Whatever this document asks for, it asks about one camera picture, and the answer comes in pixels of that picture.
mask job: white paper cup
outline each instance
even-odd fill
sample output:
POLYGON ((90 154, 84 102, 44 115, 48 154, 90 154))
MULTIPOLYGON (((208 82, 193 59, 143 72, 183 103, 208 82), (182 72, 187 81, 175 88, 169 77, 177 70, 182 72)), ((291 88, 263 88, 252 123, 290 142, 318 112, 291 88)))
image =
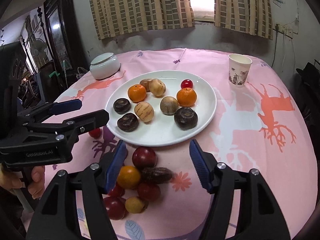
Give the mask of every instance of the white paper cup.
POLYGON ((229 82, 243 87, 247 79, 252 60, 241 54, 229 54, 229 82))

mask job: table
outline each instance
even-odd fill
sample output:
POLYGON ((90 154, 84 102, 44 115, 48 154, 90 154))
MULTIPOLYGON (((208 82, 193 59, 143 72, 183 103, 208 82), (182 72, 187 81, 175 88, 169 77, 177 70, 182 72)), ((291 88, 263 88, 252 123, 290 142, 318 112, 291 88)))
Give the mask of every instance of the table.
MULTIPOLYGON (((258 168, 273 191, 291 237, 312 214, 317 196, 317 165, 304 120, 297 105, 277 74, 261 59, 253 61, 244 88, 228 83, 228 53, 194 49, 132 51, 118 55, 120 71, 103 81, 90 73, 65 91, 57 101, 79 98, 80 110, 53 116, 46 122, 103 109, 110 95, 127 80, 156 70, 182 70, 204 78, 215 89, 217 111, 208 127, 195 138, 204 151, 231 168, 258 168)), ((46 167, 46 185, 58 170, 83 170, 114 148, 118 139, 104 127, 103 136, 79 136, 70 163, 46 167)), ((211 196, 202 189, 188 153, 189 140, 170 147, 154 148, 159 167, 175 173, 169 184, 161 185, 162 197, 142 214, 130 214, 112 221, 119 239, 196 240, 210 206, 211 196)), ((127 146, 126 165, 132 165, 135 146, 127 146)), ((125 197, 137 195, 127 190, 125 197)), ((236 191, 227 237, 234 235, 240 192, 236 191)), ((88 237, 81 193, 77 192, 78 216, 88 237)))

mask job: beige fruit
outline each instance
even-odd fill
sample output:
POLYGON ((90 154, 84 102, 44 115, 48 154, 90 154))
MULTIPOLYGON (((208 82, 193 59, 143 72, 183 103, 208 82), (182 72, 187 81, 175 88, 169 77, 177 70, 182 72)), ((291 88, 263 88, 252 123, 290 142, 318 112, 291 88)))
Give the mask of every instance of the beige fruit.
POLYGON ((162 96, 166 91, 165 84, 161 80, 156 78, 150 81, 149 89, 150 92, 157 97, 162 96))
POLYGON ((152 106, 144 101, 136 104, 134 112, 143 122, 150 122, 155 115, 152 106))
POLYGON ((124 203, 125 209, 132 214, 138 214, 145 210, 146 202, 139 197, 130 197, 124 203))
POLYGON ((160 110, 167 115, 174 114, 179 108, 179 103, 174 97, 165 97, 161 100, 160 110))
POLYGON ((144 86, 147 92, 150 92, 149 83, 151 80, 152 80, 151 78, 146 78, 140 81, 140 85, 144 86))

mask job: jar lid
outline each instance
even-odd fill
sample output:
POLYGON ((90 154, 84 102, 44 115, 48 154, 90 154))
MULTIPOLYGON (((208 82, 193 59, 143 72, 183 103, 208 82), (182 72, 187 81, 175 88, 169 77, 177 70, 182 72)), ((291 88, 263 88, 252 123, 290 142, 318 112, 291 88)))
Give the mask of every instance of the jar lid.
POLYGON ((97 65, 101 62, 106 61, 108 58, 111 58, 113 56, 112 52, 107 52, 107 53, 103 53, 97 57, 95 57, 92 61, 91 61, 91 65, 97 65))

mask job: oval plate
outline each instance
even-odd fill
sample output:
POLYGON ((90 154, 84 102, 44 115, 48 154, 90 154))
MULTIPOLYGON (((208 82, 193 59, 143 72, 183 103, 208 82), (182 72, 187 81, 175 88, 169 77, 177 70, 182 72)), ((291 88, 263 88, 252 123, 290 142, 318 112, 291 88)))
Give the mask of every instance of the oval plate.
MULTIPOLYGON (((134 113, 135 103, 131 102, 131 109, 128 113, 134 113)), ((122 84, 109 98, 106 111, 109 113, 107 127, 118 138, 127 143, 137 146, 159 147, 173 145, 185 141, 200 133, 212 120, 217 108, 217 97, 210 84, 203 78, 194 74, 177 71, 163 70, 145 73, 122 84), (174 122, 173 115, 164 115, 160 110, 160 102, 163 97, 156 98, 151 92, 147 93, 145 101, 150 103, 155 111, 153 120, 145 124, 139 120, 139 126, 135 131, 124 132, 117 126, 117 121, 123 115, 117 114, 113 109, 113 103, 118 98, 127 98, 129 87, 139 84, 145 78, 158 78, 166 85, 166 92, 163 97, 172 96, 176 98, 180 90, 180 84, 185 79, 192 80, 193 89, 197 93, 197 101, 191 108, 198 115, 198 124, 190 130, 181 130, 174 122)))

